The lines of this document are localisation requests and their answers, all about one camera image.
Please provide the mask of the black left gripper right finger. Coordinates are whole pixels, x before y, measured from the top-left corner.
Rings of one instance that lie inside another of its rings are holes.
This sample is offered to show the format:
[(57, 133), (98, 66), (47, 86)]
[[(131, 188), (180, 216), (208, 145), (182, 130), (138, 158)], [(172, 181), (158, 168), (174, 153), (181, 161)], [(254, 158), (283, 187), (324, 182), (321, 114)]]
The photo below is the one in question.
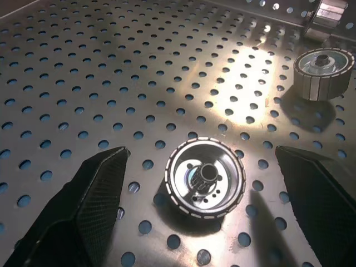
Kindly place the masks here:
[(322, 266), (355, 266), (355, 174), (320, 154), (278, 146), (296, 220)]

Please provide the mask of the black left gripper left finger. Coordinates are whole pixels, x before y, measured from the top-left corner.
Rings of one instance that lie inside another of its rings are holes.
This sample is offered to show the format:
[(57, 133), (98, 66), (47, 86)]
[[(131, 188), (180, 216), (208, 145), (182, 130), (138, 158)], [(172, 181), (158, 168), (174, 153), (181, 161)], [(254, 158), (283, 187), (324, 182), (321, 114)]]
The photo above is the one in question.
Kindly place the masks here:
[(5, 266), (102, 266), (117, 219), (129, 150), (85, 160), (47, 203)]

